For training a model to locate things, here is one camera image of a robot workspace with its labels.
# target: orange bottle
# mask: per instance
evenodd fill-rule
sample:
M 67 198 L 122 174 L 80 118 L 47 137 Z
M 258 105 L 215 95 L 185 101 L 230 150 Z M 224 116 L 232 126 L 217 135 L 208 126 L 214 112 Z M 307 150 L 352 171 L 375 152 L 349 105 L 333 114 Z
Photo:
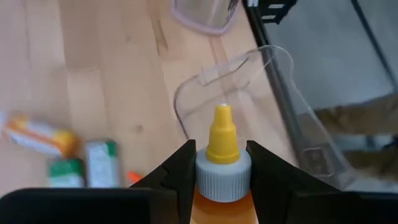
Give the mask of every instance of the orange bottle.
M 221 203 L 208 200 L 195 189 L 192 219 L 197 224 L 255 224 L 257 217 L 250 193 L 237 202 Z
M 216 107 L 209 145 L 198 151 L 195 165 L 193 221 L 197 224 L 256 222 L 249 192 L 251 157 L 238 148 L 229 105 Z

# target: clear plastic container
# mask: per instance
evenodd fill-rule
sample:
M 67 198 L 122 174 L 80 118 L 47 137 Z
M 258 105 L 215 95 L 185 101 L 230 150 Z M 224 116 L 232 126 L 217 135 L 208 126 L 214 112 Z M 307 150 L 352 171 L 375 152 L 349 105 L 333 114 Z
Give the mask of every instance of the clear plastic container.
M 267 75 L 270 72 L 280 79 L 279 86 L 273 89 Z M 286 141 L 284 125 L 280 124 L 275 88 L 286 93 L 282 104 L 291 101 L 289 116 L 297 123 L 297 133 L 292 136 L 288 132 L 294 149 Z M 178 87 L 175 113 L 185 137 L 196 139 L 198 149 L 208 144 L 214 108 L 221 103 L 233 109 L 240 148 L 246 147 L 247 140 L 255 140 L 288 162 L 295 163 L 292 155 L 298 156 L 300 168 L 339 189 L 353 181 L 353 169 L 296 88 L 293 60 L 284 49 L 268 45 L 250 50 Z

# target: ribbed cap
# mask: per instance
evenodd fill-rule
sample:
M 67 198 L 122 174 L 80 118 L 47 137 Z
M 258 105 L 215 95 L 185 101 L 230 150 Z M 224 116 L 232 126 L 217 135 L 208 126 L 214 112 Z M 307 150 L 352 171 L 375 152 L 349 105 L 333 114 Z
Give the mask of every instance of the ribbed cap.
M 251 158 L 242 150 L 238 161 L 232 164 L 210 162 L 202 149 L 196 158 L 197 188 L 207 199 L 215 202 L 235 202 L 249 193 Z
M 232 164 L 239 159 L 236 127 L 230 105 L 218 105 L 210 127 L 206 157 L 215 164 Z

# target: green and white box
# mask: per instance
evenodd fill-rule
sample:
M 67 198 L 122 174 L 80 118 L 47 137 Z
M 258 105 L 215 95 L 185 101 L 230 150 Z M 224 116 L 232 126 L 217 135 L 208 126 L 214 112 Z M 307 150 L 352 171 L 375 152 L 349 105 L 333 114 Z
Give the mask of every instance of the green and white box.
M 88 187 L 120 187 L 117 146 L 111 140 L 89 141 L 85 144 Z
M 47 179 L 50 187 L 85 187 L 83 163 L 79 159 L 58 159 L 51 161 Z

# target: white bottle cap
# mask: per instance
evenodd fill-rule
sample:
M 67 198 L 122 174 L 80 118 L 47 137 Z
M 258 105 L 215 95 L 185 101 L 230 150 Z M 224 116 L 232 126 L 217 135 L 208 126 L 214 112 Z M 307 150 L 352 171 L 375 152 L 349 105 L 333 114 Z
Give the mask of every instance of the white bottle cap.
M 240 150 L 240 158 L 232 164 L 215 164 L 206 158 L 206 149 L 197 153 L 197 187 L 207 199 L 235 202 L 250 190 L 251 157 Z

